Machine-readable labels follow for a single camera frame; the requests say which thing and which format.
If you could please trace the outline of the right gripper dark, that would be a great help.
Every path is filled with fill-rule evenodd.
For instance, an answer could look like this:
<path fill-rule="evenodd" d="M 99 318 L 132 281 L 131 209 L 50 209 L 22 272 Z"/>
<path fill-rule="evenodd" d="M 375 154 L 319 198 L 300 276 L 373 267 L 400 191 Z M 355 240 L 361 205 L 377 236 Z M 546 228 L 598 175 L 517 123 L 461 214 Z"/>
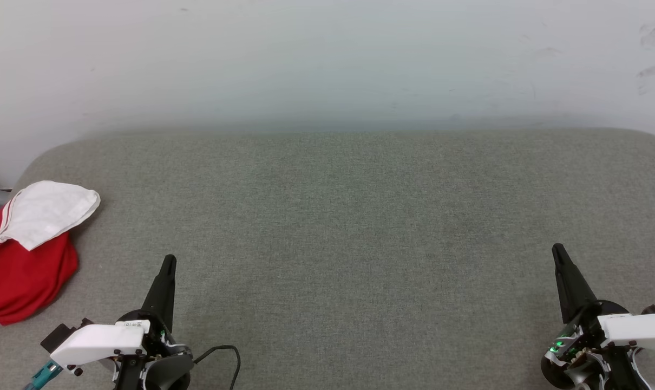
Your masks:
<path fill-rule="evenodd" d="M 543 377 L 560 390 L 653 390 L 638 370 L 636 342 L 602 346 L 606 332 L 598 316 L 626 315 L 627 309 L 598 301 L 563 244 L 551 251 L 565 327 L 542 358 Z"/>

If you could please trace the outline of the red and white basketball jersey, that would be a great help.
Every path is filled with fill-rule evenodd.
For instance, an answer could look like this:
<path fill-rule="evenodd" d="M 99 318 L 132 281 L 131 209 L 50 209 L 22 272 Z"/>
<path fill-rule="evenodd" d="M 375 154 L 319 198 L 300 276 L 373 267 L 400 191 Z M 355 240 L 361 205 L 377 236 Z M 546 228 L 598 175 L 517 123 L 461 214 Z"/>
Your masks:
<path fill-rule="evenodd" d="M 78 270 L 70 230 L 100 206 L 98 192 L 38 181 L 0 209 L 0 325 L 47 308 Z"/>

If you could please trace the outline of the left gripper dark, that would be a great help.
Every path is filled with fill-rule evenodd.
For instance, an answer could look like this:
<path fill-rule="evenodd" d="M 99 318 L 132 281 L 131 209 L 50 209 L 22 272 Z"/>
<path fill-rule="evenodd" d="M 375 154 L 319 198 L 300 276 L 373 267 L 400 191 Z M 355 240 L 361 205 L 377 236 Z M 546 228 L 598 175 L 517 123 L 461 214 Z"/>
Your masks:
<path fill-rule="evenodd" d="M 187 390 L 194 366 L 192 351 L 172 336 L 177 259 L 162 260 L 142 309 L 121 316 L 119 325 L 144 329 L 133 352 L 117 351 L 113 390 Z"/>

